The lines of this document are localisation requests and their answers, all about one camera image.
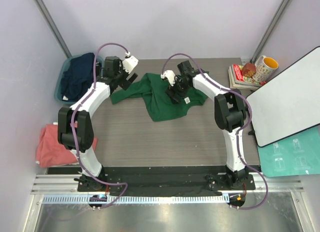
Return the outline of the aluminium rail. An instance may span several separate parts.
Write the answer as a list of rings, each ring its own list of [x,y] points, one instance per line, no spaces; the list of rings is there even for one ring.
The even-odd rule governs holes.
[[[266,177],[266,182],[256,173],[253,173],[256,192],[304,192],[304,186],[298,176]],[[78,193],[78,183],[74,178],[76,174],[37,175],[35,177],[31,194],[75,194]]]

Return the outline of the white board black rim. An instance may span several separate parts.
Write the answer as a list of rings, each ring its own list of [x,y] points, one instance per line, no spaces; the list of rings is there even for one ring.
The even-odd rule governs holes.
[[[320,49],[248,95],[256,143],[265,147],[320,123]]]

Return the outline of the red small box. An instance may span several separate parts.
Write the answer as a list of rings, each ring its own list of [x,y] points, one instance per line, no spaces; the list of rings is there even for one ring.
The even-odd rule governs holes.
[[[244,77],[251,78],[256,73],[256,66],[253,63],[246,63],[241,71]]]

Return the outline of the white mug yellow inside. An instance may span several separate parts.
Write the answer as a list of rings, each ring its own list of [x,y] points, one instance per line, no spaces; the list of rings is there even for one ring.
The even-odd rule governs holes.
[[[279,64],[271,57],[261,55],[255,62],[256,72],[252,78],[259,83],[266,81],[278,69]]]

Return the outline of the teal folding board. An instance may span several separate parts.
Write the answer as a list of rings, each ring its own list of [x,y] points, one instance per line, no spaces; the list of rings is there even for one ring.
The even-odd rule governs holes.
[[[313,127],[258,148],[260,166],[267,177],[313,175],[320,172],[320,128]]]

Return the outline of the aluminium frame post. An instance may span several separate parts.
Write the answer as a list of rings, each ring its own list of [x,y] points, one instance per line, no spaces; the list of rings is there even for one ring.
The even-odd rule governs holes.
[[[64,41],[58,27],[56,26],[49,10],[47,9],[43,0],[33,0],[38,7],[40,13],[42,14],[45,22],[47,23],[50,31],[52,32],[54,38],[56,39],[57,43],[59,44],[60,48],[62,49],[63,53],[67,58],[72,56],[66,42]]]
[[[263,51],[267,42],[271,38],[274,30],[276,29],[278,23],[280,22],[283,14],[285,13],[286,9],[288,8],[288,6],[290,5],[291,2],[292,2],[292,0],[281,0],[275,14],[273,15],[273,17],[272,17],[269,25],[267,26],[257,48],[255,49],[255,51],[250,59],[251,63],[255,62],[258,59],[258,56],[261,54],[261,52]]]

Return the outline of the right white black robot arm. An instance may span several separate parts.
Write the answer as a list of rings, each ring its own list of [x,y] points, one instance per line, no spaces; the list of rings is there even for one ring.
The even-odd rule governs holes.
[[[197,89],[214,102],[214,120],[223,132],[227,160],[225,181],[229,188],[242,187],[249,177],[243,148],[243,130],[245,125],[246,108],[240,93],[228,89],[215,82],[201,69],[194,69],[189,61],[177,65],[180,72],[176,75],[172,70],[163,71],[161,79],[169,86],[166,94],[173,103],[180,103],[187,97],[187,92]]]

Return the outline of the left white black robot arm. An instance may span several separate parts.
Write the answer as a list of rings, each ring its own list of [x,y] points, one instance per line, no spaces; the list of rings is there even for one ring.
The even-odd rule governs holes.
[[[124,59],[106,57],[102,68],[95,68],[98,75],[88,91],[78,102],[58,112],[57,139],[69,150],[81,166],[81,175],[76,179],[80,190],[102,191],[107,186],[107,177],[94,149],[92,116],[104,100],[121,87],[126,90],[137,78],[133,72],[138,59],[126,54]]]

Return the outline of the right aluminium frame post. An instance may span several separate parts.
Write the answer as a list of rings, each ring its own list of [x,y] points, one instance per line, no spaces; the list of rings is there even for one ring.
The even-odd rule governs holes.
[[[257,48],[255,49],[255,51],[250,59],[251,63],[255,62],[258,59],[258,56],[261,54],[261,52],[263,51],[267,42],[271,38],[274,30],[276,29],[278,23],[280,22],[283,14],[285,13],[286,9],[288,8],[288,6],[290,5],[291,2],[292,2],[292,0],[281,0],[275,14],[273,15],[273,17],[272,17],[269,25],[267,26]]]

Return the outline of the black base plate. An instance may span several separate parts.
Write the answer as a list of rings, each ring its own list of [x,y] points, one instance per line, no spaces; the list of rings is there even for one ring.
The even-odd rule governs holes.
[[[255,190],[252,174],[231,183],[225,166],[106,167],[103,181],[113,186],[84,178],[80,167],[53,167],[48,175],[70,175],[78,192],[109,192],[125,196],[187,197],[216,196],[226,190]]]

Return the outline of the stack of books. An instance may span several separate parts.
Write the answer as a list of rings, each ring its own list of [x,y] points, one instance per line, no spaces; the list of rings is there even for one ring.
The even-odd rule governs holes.
[[[252,78],[242,75],[243,65],[232,64],[228,69],[229,83],[231,88],[257,90],[266,84],[266,81],[259,83]]]

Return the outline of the pink folded t shirt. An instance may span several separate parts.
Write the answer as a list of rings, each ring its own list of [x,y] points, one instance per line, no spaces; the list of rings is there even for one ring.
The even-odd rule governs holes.
[[[58,126],[47,124],[40,131],[35,161],[40,168],[76,165],[76,157],[58,142]]]

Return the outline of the green t shirt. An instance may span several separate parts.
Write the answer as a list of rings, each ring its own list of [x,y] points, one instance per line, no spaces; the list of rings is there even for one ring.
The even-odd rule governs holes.
[[[159,74],[146,73],[140,81],[131,84],[128,89],[114,92],[110,99],[116,104],[128,98],[143,98],[152,121],[162,122],[186,116],[191,107],[202,106],[208,98],[203,92],[190,88],[187,100],[174,104],[166,94],[168,85]]]

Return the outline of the left aluminium frame post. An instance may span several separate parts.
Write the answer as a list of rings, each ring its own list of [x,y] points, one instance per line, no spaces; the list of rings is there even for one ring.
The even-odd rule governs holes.
[[[42,14],[45,22],[47,23],[50,31],[52,32],[54,38],[56,39],[57,43],[59,44],[60,48],[62,49],[63,53],[67,58],[72,56],[66,42],[64,41],[58,27],[56,26],[49,10],[47,9],[43,0],[33,0],[38,7],[40,13]]]

